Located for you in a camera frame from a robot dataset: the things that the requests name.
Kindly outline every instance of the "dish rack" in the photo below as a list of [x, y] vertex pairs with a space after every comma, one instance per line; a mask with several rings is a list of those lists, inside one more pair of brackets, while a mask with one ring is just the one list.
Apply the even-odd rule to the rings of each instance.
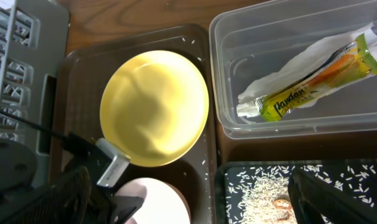
[[[11, 9], [0, 8], [1, 110], [50, 128], [68, 23], [68, 10], [54, 1], [15, 0]], [[35, 152], [33, 187], [47, 181], [49, 136], [0, 117], [0, 138], [21, 142]]]

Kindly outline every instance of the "yellow plate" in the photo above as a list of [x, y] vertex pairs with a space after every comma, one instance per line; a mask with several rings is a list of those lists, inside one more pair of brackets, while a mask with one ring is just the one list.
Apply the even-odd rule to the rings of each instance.
[[124, 63], [108, 82], [101, 129], [131, 163], [161, 166], [195, 144], [208, 107], [207, 86], [191, 61], [173, 52], [146, 52]]

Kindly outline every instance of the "white bowl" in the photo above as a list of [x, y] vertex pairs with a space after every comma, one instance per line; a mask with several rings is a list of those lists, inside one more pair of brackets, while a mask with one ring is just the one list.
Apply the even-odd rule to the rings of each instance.
[[126, 224], [190, 224], [187, 201], [175, 187], [152, 178], [134, 179], [115, 195], [141, 197], [143, 206]]

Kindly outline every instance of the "wooden table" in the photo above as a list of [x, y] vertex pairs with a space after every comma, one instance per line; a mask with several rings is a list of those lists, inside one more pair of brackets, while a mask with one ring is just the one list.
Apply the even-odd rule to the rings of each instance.
[[[67, 53], [107, 40], [181, 24], [209, 28], [218, 14], [262, 0], [58, 0], [70, 11]], [[221, 163], [377, 157], [377, 131], [232, 140], [216, 120]]]

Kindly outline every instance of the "clear plastic container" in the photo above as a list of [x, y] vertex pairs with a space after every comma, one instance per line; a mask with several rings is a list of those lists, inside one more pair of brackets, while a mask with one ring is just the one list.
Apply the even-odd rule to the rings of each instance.
[[238, 95], [314, 42], [374, 22], [377, 0], [275, 0], [220, 14], [210, 26], [216, 110], [227, 136], [271, 138], [377, 129], [377, 76], [295, 109], [281, 121], [240, 118]]

